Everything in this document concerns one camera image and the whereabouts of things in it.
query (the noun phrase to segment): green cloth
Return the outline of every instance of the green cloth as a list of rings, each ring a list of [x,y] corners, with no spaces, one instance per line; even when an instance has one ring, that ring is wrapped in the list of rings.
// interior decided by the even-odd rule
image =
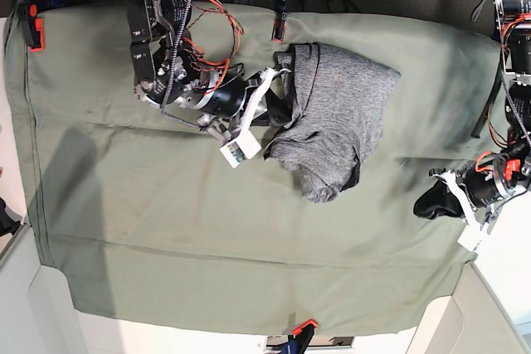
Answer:
[[[276,162],[257,156],[233,170],[216,140],[135,99],[122,8],[46,12],[46,49],[26,53],[14,30],[6,61],[42,263],[66,275],[78,310],[111,318],[265,335],[308,318],[328,336],[416,326],[474,256],[456,243],[461,221],[420,220],[412,207],[434,183],[430,168],[491,149],[487,133],[470,132],[498,46],[430,22],[312,13],[290,14],[279,44],[270,41],[272,11],[229,10],[246,31],[232,61],[248,75],[309,41],[402,74],[360,183],[313,205]],[[192,38],[210,59],[231,47],[221,15],[205,15]],[[500,126],[503,106],[495,111]]]

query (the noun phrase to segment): white plastic piece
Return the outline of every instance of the white plastic piece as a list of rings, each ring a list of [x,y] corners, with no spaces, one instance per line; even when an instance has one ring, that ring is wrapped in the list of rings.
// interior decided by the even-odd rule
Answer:
[[[455,173],[452,171],[444,172],[441,174],[441,177],[445,180],[448,189],[457,198],[465,213],[467,226],[457,240],[457,243],[468,251],[475,252],[481,241],[488,236],[488,225],[481,225],[475,219],[474,210],[472,209],[465,192],[457,184]]]
[[[246,110],[241,117],[240,127],[233,132],[233,139],[224,144],[220,151],[232,167],[237,167],[246,159],[253,158],[262,148],[251,131],[252,120],[262,97],[266,94],[275,78],[276,70],[265,68],[260,74],[262,83],[249,98]]]

